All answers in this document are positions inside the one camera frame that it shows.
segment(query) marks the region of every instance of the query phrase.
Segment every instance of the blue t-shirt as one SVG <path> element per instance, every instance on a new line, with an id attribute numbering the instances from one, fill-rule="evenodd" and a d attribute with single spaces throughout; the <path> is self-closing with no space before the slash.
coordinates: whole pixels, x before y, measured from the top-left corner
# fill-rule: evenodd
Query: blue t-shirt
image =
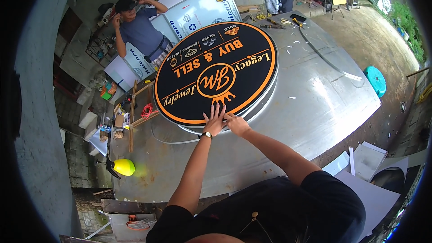
<path id="1" fill-rule="evenodd" d="M 149 18 L 156 15 L 156 8 L 143 8 L 137 12 L 133 21 L 123 22 L 120 26 L 120 34 L 124 43 L 130 42 L 145 56 L 149 56 L 153 51 L 157 50 L 163 35 L 154 28 L 149 20 Z M 162 48 L 167 45 L 168 42 L 165 40 Z M 150 60 L 154 61 L 162 53 L 161 49 L 157 50 L 150 57 Z"/>

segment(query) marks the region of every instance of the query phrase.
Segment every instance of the shorts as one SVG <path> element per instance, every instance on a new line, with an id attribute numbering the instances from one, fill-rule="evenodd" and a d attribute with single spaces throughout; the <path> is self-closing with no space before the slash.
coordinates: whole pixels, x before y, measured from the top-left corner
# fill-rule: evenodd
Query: shorts
<path id="1" fill-rule="evenodd" d="M 264 0 L 267 12 L 276 15 L 281 13 L 290 12 L 293 10 L 293 0 Z"/>
<path id="2" fill-rule="evenodd" d="M 172 46 L 172 43 L 169 42 L 168 45 L 166 46 L 165 50 L 167 50 L 168 52 L 170 52 L 170 50 L 172 49 L 172 47 L 173 47 L 173 46 Z M 159 69 L 159 67 L 161 66 L 163 60 L 165 59 L 165 57 L 166 57 L 167 55 L 168 55 L 168 53 L 165 52 L 165 51 L 163 51 L 162 54 L 160 54 L 158 58 L 156 58 L 154 61 L 152 61 L 151 64 L 152 64 L 155 68 L 158 68 L 158 69 Z"/>

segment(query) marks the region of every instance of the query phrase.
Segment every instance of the teal plastic stool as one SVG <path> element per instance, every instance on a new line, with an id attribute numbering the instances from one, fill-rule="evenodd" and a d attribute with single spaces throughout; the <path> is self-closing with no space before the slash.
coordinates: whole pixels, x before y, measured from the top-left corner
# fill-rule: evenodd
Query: teal plastic stool
<path id="1" fill-rule="evenodd" d="M 366 75 L 366 78 L 369 80 L 369 83 L 372 85 L 378 97 L 381 98 L 387 90 L 382 73 L 374 66 L 367 67 L 363 73 Z"/>

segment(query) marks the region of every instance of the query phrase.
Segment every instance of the wristwatch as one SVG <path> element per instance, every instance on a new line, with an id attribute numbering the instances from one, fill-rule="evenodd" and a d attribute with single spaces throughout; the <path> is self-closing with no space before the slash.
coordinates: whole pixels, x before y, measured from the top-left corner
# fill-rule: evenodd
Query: wristwatch
<path id="1" fill-rule="evenodd" d="M 201 135 L 198 135 L 198 138 L 201 139 L 202 136 L 206 136 L 208 138 L 211 138 L 213 140 L 213 135 L 210 132 L 204 132 Z"/>

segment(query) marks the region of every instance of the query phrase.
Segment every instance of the yellow spray bottle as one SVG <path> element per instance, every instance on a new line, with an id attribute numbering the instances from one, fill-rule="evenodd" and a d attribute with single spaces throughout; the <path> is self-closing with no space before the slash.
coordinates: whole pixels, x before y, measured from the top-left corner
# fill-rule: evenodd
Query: yellow spray bottle
<path id="1" fill-rule="evenodd" d="M 106 161 L 106 169 L 118 179 L 120 179 L 120 176 L 117 175 L 116 172 L 125 176 L 131 176 L 133 172 L 135 172 L 135 166 L 131 160 L 119 159 L 111 161 L 108 155 Z"/>

